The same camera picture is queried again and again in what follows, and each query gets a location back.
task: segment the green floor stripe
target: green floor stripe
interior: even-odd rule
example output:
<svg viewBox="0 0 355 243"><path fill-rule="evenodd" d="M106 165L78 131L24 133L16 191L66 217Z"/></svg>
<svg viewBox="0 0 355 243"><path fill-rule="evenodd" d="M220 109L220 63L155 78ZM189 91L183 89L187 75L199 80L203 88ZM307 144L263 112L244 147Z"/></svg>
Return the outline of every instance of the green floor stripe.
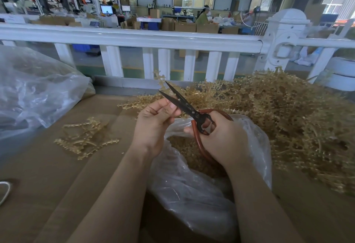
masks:
<svg viewBox="0 0 355 243"><path fill-rule="evenodd" d="M105 69L103 67L92 67L92 66L77 66L78 70L84 75L106 75ZM142 69L131 69L123 68L123 74L125 78L135 78L135 79L144 79L144 70ZM224 74L218 74L217 79L222 80ZM241 75L235 75L234 78L240 78ZM206 78L206 73L195 72L193 76L193 81L204 81ZM171 80L184 80L184 71L171 71L170 73Z"/></svg>

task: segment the left hand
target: left hand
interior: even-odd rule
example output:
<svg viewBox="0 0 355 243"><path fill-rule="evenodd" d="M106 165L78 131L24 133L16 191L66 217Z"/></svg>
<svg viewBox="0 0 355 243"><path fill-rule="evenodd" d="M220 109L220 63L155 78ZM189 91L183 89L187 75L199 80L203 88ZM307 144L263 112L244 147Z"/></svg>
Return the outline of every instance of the left hand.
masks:
<svg viewBox="0 0 355 243"><path fill-rule="evenodd" d="M143 109L137 119L131 147L156 157L162 151L164 134L181 114L173 103L163 98Z"/></svg>

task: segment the green shirt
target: green shirt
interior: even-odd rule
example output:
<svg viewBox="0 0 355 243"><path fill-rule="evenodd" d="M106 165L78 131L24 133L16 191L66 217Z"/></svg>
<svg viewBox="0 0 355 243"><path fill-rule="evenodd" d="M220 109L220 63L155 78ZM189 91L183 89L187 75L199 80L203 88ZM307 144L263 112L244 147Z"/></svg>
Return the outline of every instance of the green shirt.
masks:
<svg viewBox="0 0 355 243"><path fill-rule="evenodd" d="M207 19L207 15L205 12L201 13L200 16L197 18L196 20L196 24L207 24L208 23L208 19Z"/></svg>

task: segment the white cable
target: white cable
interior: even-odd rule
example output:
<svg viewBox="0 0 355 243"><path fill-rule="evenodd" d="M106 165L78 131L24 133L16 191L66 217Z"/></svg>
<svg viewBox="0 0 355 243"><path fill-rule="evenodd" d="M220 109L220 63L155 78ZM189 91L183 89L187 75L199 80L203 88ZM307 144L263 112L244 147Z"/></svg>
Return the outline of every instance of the white cable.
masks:
<svg viewBox="0 0 355 243"><path fill-rule="evenodd" d="M4 195L4 197L2 198L2 200L0 201L0 206L3 204L3 202L6 200L7 196L9 195L10 193L10 190L11 190L11 183L8 182L8 181L0 181L0 184L4 184L4 185L7 185L7 191Z"/></svg>

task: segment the forearm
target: forearm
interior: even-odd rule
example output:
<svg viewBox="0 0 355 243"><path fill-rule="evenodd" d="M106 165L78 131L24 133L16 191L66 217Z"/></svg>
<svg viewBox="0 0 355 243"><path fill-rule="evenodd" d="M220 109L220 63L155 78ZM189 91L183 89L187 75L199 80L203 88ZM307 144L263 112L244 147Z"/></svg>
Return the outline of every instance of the forearm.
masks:
<svg viewBox="0 0 355 243"><path fill-rule="evenodd" d="M303 242L252 163L227 171L232 182L242 242Z"/></svg>
<svg viewBox="0 0 355 243"><path fill-rule="evenodd" d="M129 149L69 243L137 242L152 159Z"/></svg>

